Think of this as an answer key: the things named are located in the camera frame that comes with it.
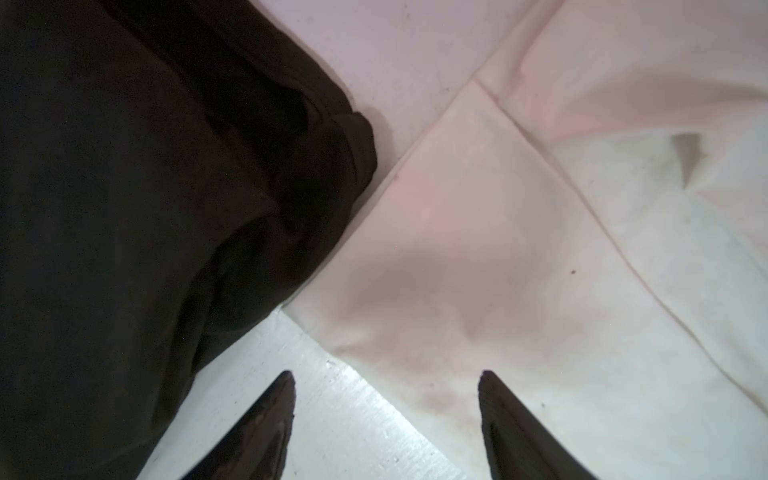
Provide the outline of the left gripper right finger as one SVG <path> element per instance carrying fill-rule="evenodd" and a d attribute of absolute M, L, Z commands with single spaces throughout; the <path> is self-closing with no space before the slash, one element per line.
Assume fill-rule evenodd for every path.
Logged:
<path fill-rule="evenodd" d="M 595 480 L 494 372 L 482 373 L 478 399 L 493 480 Z"/>

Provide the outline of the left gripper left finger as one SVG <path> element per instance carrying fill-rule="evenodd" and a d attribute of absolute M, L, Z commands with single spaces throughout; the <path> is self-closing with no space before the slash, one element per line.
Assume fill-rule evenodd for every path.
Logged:
<path fill-rule="evenodd" d="M 294 377 L 283 371 L 184 480 L 279 480 L 295 404 Z"/>

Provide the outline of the white t shirt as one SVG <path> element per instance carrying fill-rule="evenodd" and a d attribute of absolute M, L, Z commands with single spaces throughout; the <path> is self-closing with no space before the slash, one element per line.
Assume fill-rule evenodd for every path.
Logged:
<path fill-rule="evenodd" d="M 288 313 L 472 478 L 485 370 L 598 478 L 765 478 L 766 3 L 535 2 Z"/>

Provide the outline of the folded black t shirt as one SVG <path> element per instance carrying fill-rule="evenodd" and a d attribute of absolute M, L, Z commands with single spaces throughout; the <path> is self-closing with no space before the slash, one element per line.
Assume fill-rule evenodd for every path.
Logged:
<path fill-rule="evenodd" d="M 368 120 L 248 1 L 1 5 L 1 454 L 134 479 L 334 249 Z"/>

